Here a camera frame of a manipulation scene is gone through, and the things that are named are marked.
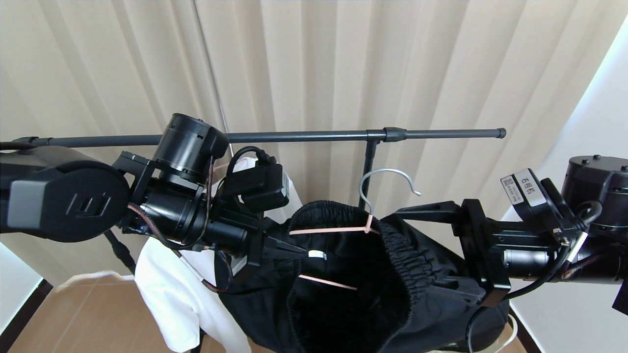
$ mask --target curtain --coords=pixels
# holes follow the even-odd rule
[[[500,177],[537,166],[626,14],[623,0],[1,1],[0,137],[158,134],[173,112],[228,132],[508,130],[505,139],[381,143],[375,215],[479,198],[508,206]],[[363,142],[261,145],[304,202],[357,204]],[[127,149],[91,148],[113,162]],[[457,249],[447,227],[421,224]],[[105,239],[0,240],[58,284],[124,272]],[[137,256],[141,236],[121,236]]]

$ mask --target tile floor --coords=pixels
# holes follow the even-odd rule
[[[499,342],[512,332],[506,327]],[[271,353],[251,342],[253,353]],[[55,288],[9,353],[170,352],[133,281],[118,276],[82,278]],[[205,336],[203,353],[224,353]],[[525,353],[515,340],[501,353]]]

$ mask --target rack leg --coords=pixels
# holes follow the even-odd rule
[[[379,141],[376,140],[366,142],[366,151],[364,152],[364,171],[362,172],[362,175],[365,175],[373,169],[373,160],[375,159],[375,152],[378,143]],[[367,180],[364,180],[364,184],[362,184],[362,191],[364,192],[364,196],[369,195],[370,180],[371,178],[368,178]],[[358,207],[363,210],[366,208],[366,203],[364,202],[364,200],[362,200],[362,198],[360,198],[358,202]]]

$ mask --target white garment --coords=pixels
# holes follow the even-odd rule
[[[241,159],[234,171],[255,166],[255,159]],[[283,223],[301,207],[301,200],[290,183],[290,202],[270,210],[266,217]],[[216,193],[218,183],[212,185]],[[216,283],[214,252],[181,251],[181,254],[203,277]],[[250,353],[246,335],[240,329],[218,294],[208,290],[177,256],[157,239],[149,238],[142,248],[135,269],[135,282],[160,328],[168,348],[185,352],[198,346],[200,327],[220,342],[227,353]]]

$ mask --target dark baseboard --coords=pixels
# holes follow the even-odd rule
[[[24,330],[28,321],[31,320],[31,317],[33,317],[50,291],[52,291],[52,285],[46,280],[42,280],[31,293],[31,296],[24,302],[24,305],[22,305],[17,314],[15,314],[15,317],[9,322],[9,325],[4,329],[2,334],[0,334],[0,353],[9,351],[13,342],[18,339],[22,330]]]
[[[541,349],[536,342],[532,339],[532,335],[528,332],[528,330],[521,323],[521,319],[510,309],[510,314],[517,320],[517,326],[519,327],[517,330],[517,338],[521,341],[521,345],[525,348],[528,353],[541,353]]]

